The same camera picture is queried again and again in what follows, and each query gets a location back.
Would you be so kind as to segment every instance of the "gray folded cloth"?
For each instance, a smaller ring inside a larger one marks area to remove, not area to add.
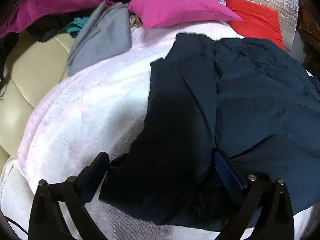
[[[120,2],[106,9],[102,2],[79,32],[67,60],[69,76],[128,51],[132,46],[128,5]]]

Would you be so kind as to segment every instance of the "silver bolt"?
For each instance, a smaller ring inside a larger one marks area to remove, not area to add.
[[[74,182],[76,178],[76,176],[70,176],[69,178],[67,178],[67,182]]]
[[[279,182],[281,185],[284,185],[284,180],[283,180],[283,179],[278,179],[278,182]]]
[[[254,176],[253,174],[250,174],[250,175],[248,175],[248,179],[251,180],[251,181],[256,181],[257,177]]]
[[[38,185],[43,186],[46,183],[44,179],[39,180]]]

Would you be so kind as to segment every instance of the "beige leather couch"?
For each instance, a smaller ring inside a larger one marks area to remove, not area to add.
[[[73,44],[69,34],[36,42],[27,32],[7,57],[4,73],[11,73],[0,100],[0,172],[17,150],[26,123],[41,99],[67,77],[66,61]]]

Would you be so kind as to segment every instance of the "pink pillow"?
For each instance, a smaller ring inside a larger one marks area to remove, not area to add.
[[[197,21],[241,21],[216,0],[131,0],[128,9],[142,20],[144,29]]]

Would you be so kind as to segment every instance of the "red cloth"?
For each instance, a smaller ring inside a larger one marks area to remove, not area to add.
[[[247,0],[226,0],[229,9],[242,18],[230,21],[236,33],[250,38],[269,39],[283,49],[278,12]]]

